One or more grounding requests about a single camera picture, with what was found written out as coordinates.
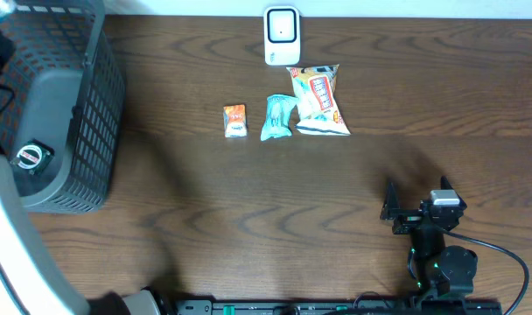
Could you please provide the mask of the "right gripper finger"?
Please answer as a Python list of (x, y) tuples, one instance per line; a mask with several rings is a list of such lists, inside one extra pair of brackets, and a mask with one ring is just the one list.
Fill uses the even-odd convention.
[[(448, 180), (448, 178), (446, 176), (442, 176), (441, 179), (440, 179), (440, 187), (441, 189), (453, 189), (452, 187), (452, 184), (450, 183), (450, 181)], [(464, 205), (465, 202), (463, 201), (463, 199), (460, 197), (460, 206)]]
[(391, 211), (400, 207), (396, 187), (394, 183), (389, 180), (386, 186), (385, 198), (382, 205), (382, 211)]

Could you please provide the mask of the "dark green balm box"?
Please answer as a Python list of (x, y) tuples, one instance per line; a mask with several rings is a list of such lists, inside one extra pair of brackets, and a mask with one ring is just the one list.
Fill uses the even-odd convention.
[(10, 164), (30, 175), (40, 175), (51, 163), (54, 150), (48, 145), (32, 139), (19, 148)]

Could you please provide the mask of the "yellow snack chip bag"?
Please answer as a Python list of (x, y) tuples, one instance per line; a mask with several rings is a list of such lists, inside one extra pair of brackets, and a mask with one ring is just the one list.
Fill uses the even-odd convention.
[(350, 136), (334, 98), (339, 64), (287, 67), (298, 98), (296, 129), (314, 136)]

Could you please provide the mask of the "light green pouch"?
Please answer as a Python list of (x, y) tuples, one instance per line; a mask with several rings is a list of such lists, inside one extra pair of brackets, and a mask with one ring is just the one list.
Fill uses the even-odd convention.
[(289, 121), (297, 103), (296, 97), (284, 94), (273, 94), (267, 98), (267, 114), (261, 132), (262, 141), (292, 135)]

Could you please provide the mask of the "orange tissue packet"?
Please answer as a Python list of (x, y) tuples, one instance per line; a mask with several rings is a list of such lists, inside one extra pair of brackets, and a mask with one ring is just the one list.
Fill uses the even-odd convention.
[(246, 137), (248, 135), (244, 104), (225, 106), (223, 117), (225, 137)]

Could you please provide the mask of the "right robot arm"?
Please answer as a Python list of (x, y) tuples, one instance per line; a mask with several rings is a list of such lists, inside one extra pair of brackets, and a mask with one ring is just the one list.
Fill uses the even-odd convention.
[(381, 219), (393, 222), (393, 234), (410, 238), (408, 268), (418, 282), (418, 293), (409, 299), (412, 308), (443, 300), (462, 303), (473, 292), (477, 255), (445, 244), (445, 234), (459, 224), (465, 209), (466, 203), (445, 176), (417, 209), (401, 207), (395, 186), (387, 185)]

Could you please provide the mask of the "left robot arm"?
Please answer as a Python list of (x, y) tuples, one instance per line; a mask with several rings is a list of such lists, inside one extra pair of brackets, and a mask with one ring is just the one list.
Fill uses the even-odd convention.
[(0, 25), (0, 312), (165, 313), (149, 288), (85, 298), (29, 217), (102, 206), (123, 96), (99, 17), (17, 14)]

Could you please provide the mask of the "grey plastic shopping basket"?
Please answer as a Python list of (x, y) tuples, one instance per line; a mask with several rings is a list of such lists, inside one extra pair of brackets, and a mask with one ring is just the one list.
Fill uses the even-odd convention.
[(102, 29), (100, 1), (15, 1), (0, 31), (15, 52), (0, 75), (0, 151), (32, 139), (54, 157), (40, 175), (10, 164), (31, 212), (84, 214), (107, 198), (125, 81)]

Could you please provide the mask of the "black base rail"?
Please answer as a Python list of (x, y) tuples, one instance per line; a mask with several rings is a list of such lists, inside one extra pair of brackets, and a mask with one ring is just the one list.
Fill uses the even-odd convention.
[(205, 299), (179, 300), (172, 307), (178, 315), (326, 315), (326, 314), (502, 314), (495, 302), (430, 301), (420, 307), (397, 305), (395, 301), (362, 299), (359, 302), (257, 302), (257, 301), (211, 301)]

